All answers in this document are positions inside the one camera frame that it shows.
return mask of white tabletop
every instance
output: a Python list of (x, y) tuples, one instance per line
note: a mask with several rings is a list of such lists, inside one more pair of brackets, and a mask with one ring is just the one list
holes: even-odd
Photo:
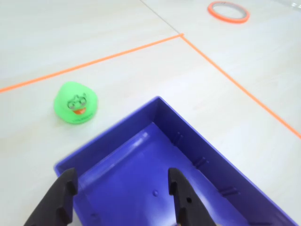
[[(301, 224), (301, 14), (268, 0), (237, 2), (250, 11), (245, 24), (218, 21), (206, 11), (209, 1), (2, 3), (0, 224), (22, 225), (55, 181), (56, 162), (154, 96)], [(91, 121), (74, 126), (54, 114), (53, 100), (66, 81), (97, 93)]]

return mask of blue plastic tray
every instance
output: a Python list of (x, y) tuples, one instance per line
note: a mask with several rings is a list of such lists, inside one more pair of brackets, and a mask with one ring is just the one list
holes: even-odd
[(75, 167), (74, 208), (84, 226), (175, 225), (167, 171), (178, 168), (222, 226), (296, 225), (157, 97), (59, 162)]

